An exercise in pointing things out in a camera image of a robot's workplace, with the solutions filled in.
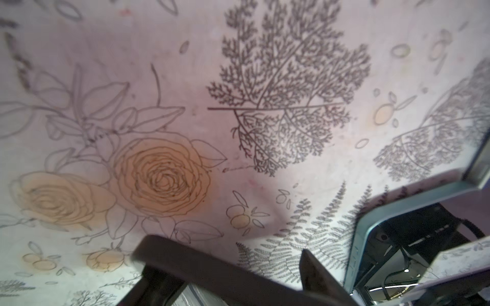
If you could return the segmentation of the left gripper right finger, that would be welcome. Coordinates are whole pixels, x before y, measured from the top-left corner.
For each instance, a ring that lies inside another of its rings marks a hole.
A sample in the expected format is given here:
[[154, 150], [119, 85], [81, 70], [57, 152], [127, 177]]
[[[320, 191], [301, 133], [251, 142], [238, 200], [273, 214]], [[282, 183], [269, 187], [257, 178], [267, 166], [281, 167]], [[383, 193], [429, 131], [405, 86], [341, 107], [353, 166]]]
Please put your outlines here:
[[302, 293], [321, 305], [358, 306], [350, 294], [307, 249], [302, 250], [299, 271]]

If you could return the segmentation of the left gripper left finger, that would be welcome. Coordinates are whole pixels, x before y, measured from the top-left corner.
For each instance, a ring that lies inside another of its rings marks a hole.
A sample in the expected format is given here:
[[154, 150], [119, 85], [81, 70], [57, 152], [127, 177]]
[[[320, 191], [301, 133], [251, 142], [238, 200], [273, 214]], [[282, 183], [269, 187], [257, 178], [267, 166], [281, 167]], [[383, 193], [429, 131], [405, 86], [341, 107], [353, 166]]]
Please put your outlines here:
[[189, 284], [233, 305], [321, 305], [302, 290], [157, 235], [144, 237], [131, 259], [142, 265], [142, 277], [120, 305], [172, 305]]

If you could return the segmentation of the black phone stand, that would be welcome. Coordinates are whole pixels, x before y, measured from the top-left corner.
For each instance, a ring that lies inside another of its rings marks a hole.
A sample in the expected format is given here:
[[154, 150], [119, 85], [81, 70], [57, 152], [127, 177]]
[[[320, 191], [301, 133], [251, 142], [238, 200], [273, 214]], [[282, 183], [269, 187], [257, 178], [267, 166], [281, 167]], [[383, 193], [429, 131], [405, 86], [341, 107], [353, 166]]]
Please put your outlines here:
[[489, 145], [457, 182], [376, 208], [357, 223], [344, 289], [362, 305], [484, 305], [489, 223], [469, 194], [489, 184]]

